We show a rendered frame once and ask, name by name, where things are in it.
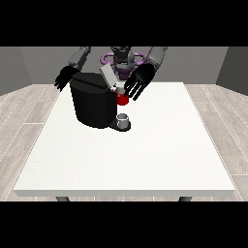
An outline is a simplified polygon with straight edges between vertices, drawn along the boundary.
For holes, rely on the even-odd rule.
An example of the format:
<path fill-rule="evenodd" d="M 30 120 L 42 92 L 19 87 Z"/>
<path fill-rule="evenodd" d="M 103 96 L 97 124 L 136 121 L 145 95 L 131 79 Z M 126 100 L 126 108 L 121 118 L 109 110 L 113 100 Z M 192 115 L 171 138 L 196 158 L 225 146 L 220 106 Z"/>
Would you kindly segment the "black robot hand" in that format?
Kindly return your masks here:
<path fill-rule="evenodd" d="M 77 68 L 73 68 L 71 66 L 65 66 L 61 71 L 60 74 L 55 79 L 54 86 L 59 89 L 60 91 L 67 85 L 68 82 L 71 81 L 74 74 L 78 73 Z"/>
<path fill-rule="evenodd" d="M 124 96 L 129 96 L 134 101 L 140 96 L 144 88 L 155 76 L 154 66 L 151 64 L 139 65 L 124 84 Z"/>

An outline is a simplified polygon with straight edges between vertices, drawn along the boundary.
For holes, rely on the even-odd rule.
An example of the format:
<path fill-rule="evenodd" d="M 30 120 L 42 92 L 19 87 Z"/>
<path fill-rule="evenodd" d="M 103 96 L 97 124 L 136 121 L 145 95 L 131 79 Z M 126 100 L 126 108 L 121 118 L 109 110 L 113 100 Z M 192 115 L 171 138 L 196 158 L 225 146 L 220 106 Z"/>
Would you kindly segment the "red pod holder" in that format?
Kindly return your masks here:
<path fill-rule="evenodd" d="M 129 96 L 124 92 L 115 91 L 115 100 L 119 106 L 125 106 L 129 103 Z"/>

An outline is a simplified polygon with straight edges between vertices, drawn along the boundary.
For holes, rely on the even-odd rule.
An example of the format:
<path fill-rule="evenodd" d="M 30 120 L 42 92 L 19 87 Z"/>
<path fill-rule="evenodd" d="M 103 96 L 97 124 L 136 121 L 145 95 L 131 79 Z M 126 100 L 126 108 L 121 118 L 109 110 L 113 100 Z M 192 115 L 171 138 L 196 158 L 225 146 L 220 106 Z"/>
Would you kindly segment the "pale grey machine lid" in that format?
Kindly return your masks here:
<path fill-rule="evenodd" d="M 100 73 L 106 81 L 108 88 L 112 88 L 118 82 L 118 79 L 115 73 L 113 72 L 110 64 L 102 66 L 100 68 Z"/>

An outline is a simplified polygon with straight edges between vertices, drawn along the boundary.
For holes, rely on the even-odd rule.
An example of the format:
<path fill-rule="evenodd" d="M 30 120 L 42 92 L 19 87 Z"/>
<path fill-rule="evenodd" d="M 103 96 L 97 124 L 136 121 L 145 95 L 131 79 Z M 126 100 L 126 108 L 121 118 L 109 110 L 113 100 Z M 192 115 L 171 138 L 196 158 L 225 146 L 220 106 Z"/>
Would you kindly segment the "black coffee machine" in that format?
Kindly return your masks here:
<path fill-rule="evenodd" d="M 131 129 L 131 122 L 125 128 L 119 127 L 115 93 L 108 88 L 101 74 L 75 73 L 70 88 L 79 122 L 91 128 L 112 128 L 119 132 Z"/>

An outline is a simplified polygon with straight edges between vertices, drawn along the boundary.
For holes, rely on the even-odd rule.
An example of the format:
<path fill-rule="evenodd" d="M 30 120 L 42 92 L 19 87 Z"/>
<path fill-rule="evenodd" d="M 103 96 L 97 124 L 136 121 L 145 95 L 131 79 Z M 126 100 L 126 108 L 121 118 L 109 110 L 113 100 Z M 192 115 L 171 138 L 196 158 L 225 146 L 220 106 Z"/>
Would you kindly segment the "small grey cup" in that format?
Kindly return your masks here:
<path fill-rule="evenodd" d="M 129 125 L 129 117 L 126 113 L 119 113 L 116 116 L 117 127 L 120 129 L 125 129 Z"/>

